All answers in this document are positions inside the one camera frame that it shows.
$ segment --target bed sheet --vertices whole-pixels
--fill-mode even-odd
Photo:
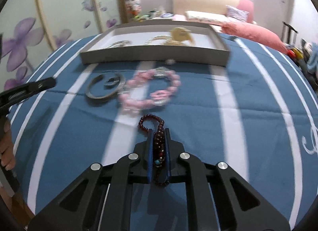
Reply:
[[[38,213],[94,162],[116,162],[145,135],[144,114],[165,121],[171,138],[202,161],[227,162],[295,225],[317,194],[317,98],[296,65],[258,43],[221,34],[231,49],[227,68],[193,63],[169,66],[181,78],[178,93],[164,107],[135,117],[117,100],[92,104],[88,82],[104,73],[130,79],[137,70],[163,62],[82,65],[80,49],[95,37],[70,42],[38,67],[31,81],[57,75],[57,86],[13,106],[9,115],[16,172],[28,206]],[[133,91],[146,98],[168,85],[153,80]],[[95,85],[95,95],[105,93]],[[134,185],[131,230],[187,230],[184,184],[166,188]]]

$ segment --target cream headboard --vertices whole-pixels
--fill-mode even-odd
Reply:
[[[173,13],[184,15],[186,11],[226,14],[226,5],[237,7],[240,0],[173,0]]]

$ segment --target white pillow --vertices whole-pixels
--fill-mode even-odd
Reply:
[[[196,11],[187,11],[186,13],[188,21],[202,22],[212,25],[222,25],[224,22],[228,22],[225,15],[215,13],[203,13]]]
[[[237,19],[241,22],[246,22],[249,12],[239,10],[233,6],[226,6],[226,16]]]

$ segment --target metal bangle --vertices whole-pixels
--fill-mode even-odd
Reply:
[[[111,93],[109,93],[109,94],[107,94],[105,96],[102,96],[102,97],[96,97],[96,96],[91,94],[90,90],[91,90],[92,86],[95,83],[97,83],[97,82],[101,81],[102,79],[104,79],[105,75],[101,74],[101,75],[98,75],[97,77],[95,77],[94,79],[92,79],[90,81],[90,83],[88,84],[88,86],[87,86],[87,88],[85,90],[85,95],[88,98],[95,100],[97,103],[107,102],[108,100],[110,100],[111,98],[116,96],[123,89],[123,87],[125,85],[125,77],[122,74],[120,74],[120,73],[115,73],[115,75],[116,75],[116,77],[111,77],[111,78],[108,79],[108,81],[105,82],[105,86],[107,86],[107,87],[113,87],[114,85],[116,85],[116,83],[119,83],[117,88],[113,92],[111,92]]]
[[[106,47],[106,48],[124,47],[124,46],[127,46],[127,45],[129,45],[129,44],[131,44],[131,41],[129,41],[129,40],[122,40],[122,41],[115,42],[115,43],[109,45],[109,46]]]
[[[153,45],[153,44],[152,44],[152,41],[154,41],[154,40],[159,40],[159,39],[165,39],[165,40],[166,40],[166,41],[164,41],[163,43],[160,43],[160,44],[159,44],[159,45],[163,45],[163,44],[165,44],[165,43],[171,41],[171,40],[172,40],[172,37],[169,36],[169,35],[155,36],[155,37],[152,37],[152,38],[148,39],[148,40],[146,41],[145,45]]]

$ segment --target white cardboard tray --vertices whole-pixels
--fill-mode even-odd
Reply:
[[[192,46],[145,45],[154,36],[169,35],[175,27],[184,27],[191,31],[195,41]],[[115,42],[129,40],[125,47],[107,47]],[[153,44],[162,43],[155,40]],[[226,66],[230,50],[221,37],[208,24],[151,20],[141,23],[116,25],[85,46],[80,56],[83,64],[111,61],[164,61],[174,59],[179,62],[192,62]]]

